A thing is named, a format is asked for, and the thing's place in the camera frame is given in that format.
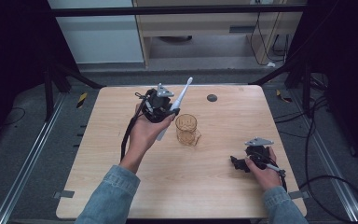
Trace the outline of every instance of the white cabinet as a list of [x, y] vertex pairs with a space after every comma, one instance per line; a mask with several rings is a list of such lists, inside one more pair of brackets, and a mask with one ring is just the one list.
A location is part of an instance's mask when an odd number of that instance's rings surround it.
[[[132, 7], [131, 0], [48, 0], [51, 8]], [[143, 63], [134, 16], [57, 17], [79, 68]]]

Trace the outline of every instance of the blue sleeve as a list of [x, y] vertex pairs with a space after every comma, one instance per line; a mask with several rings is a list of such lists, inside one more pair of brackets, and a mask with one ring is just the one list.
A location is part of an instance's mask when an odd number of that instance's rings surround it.
[[76, 223], [126, 223], [139, 183], [134, 173], [114, 165], [91, 194]]
[[279, 186], [267, 190], [263, 199], [268, 211], [269, 223], [308, 223], [283, 187]]

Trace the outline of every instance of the tape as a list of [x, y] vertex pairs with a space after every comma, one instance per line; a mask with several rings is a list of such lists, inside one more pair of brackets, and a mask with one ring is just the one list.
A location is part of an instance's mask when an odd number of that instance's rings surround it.
[[61, 192], [55, 192], [53, 195], [53, 198], [55, 199], [60, 199], [60, 198], [73, 198], [75, 195], [74, 191], [70, 191], [70, 190], [63, 190]]
[[79, 101], [77, 102], [76, 108], [81, 108], [82, 107], [82, 105], [84, 104], [84, 101], [86, 100], [86, 97], [87, 97], [87, 93], [83, 92], [80, 95], [80, 98], [79, 98]]
[[286, 103], [292, 103], [292, 98], [290, 97], [290, 93], [288, 91], [277, 90], [277, 96], [281, 97], [281, 99]]
[[289, 192], [289, 196], [292, 200], [297, 198], [308, 199], [310, 197], [307, 191], [300, 191], [300, 190]]

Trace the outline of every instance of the glass cup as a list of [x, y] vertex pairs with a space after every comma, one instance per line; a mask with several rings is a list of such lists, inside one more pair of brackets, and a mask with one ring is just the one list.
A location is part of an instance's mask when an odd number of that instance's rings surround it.
[[200, 138], [197, 119], [192, 115], [184, 114], [176, 118], [175, 124], [178, 141], [183, 145], [195, 146]]

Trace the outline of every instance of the cabinet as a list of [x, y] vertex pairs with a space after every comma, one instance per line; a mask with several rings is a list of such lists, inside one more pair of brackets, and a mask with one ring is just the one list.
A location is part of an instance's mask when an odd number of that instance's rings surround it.
[[[251, 0], [132, 0], [135, 7], [169, 6], [219, 6], [249, 5]], [[306, 0], [274, 0], [273, 4], [303, 4]], [[241, 28], [250, 34], [258, 20], [260, 32], [252, 37], [255, 57], [260, 63], [267, 61], [276, 35], [294, 34], [302, 12], [263, 12], [258, 13], [211, 13], [180, 15], [138, 15], [136, 16], [145, 64], [148, 65], [152, 38], [155, 36], [186, 35], [237, 35], [233, 28]]]

